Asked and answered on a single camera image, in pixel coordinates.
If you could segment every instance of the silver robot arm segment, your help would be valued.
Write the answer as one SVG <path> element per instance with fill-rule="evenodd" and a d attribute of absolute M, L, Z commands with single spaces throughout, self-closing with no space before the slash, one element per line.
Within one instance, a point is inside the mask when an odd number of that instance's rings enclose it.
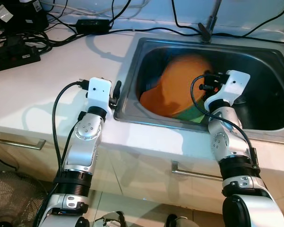
<path fill-rule="evenodd" d="M 105 118 L 112 114 L 110 91 L 110 81 L 90 79 L 88 111 L 74 128 L 73 144 L 65 156 L 61 177 L 55 179 L 58 186 L 50 197 L 40 227 L 89 227 L 89 221 L 82 215 L 88 209 L 88 194 Z"/>
<path fill-rule="evenodd" d="M 205 108 L 213 115 L 242 128 L 231 107 L 244 91 L 250 75 L 230 70 L 226 82 L 207 81 Z M 284 217 L 259 176 L 255 150 L 250 150 L 242 134 L 230 124 L 209 119 L 211 150 L 223 177 L 223 217 L 226 227 L 284 227 Z"/>

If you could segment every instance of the stainless steel sink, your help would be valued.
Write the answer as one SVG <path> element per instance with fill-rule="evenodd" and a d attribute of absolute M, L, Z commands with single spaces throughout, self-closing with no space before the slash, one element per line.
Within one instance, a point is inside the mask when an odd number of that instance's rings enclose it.
<path fill-rule="evenodd" d="M 209 60 L 215 72 L 237 70 L 251 79 L 233 107 L 253 139 L 284 143 L 284 57 L 277 50 L 217 44 L 139 40 L 114 117 L 120 121 L 207 131 L 201 123 L 156 115 L 139 102 L 141 94 L 158 82 L 174 57 L 196 53 Z"/>

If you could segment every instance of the sink faucet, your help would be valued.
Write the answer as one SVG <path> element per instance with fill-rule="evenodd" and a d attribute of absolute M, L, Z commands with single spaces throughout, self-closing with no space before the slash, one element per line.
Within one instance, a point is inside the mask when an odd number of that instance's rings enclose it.
<path fill-rule="evenodd" d="M 198 28 L 202 33 L 202 42 L 204 43 L 209 43 L 211 41 L 212 32 L 217 20 L 217 13 L 221 3 L 222 0 L 216 0 L 212 15 L 209 17 L 206 27 L 202 23 L 198 23 Z"/>

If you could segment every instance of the white wall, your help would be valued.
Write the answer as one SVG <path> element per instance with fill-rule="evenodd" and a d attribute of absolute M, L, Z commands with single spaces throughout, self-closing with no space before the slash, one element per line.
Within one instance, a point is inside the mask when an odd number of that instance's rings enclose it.
<path fill-rule="evenodd" d="M 182 23 L 206 23 L 215 0 L 174 0 L 178 21 Z M 66 0 L 56 0 L 64 5 Z M 68 5 L 76 8 L 102 10 L 111 6 L 112 0 L 69 0 Z M 115 0 L 114 5 L 123 5 L 127 0 Z M 140 4 L 142 0 L 132 0 Z M 223 0 L 218 14 L 217 25 L 230 27 L 254 27 L 276 16 L 284 9 L 284 0 Z M 125 16 L 137 9 L 128 9 Z M 151 0 L 135 18 L 155 21 L 173 21 L 171 0 Z M 284 15 L 265 27 L 269 30 L 284 31 Z"/>

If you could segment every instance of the power adapter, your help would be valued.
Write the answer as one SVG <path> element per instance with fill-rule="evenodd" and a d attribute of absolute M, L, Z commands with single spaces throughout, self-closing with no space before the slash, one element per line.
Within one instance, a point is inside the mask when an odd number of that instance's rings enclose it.
<path fill-rule="evenodd" d="M 111 28 L 107 19 L 80 19 L 74 27 L 78 34 L 103 34 Z"/>

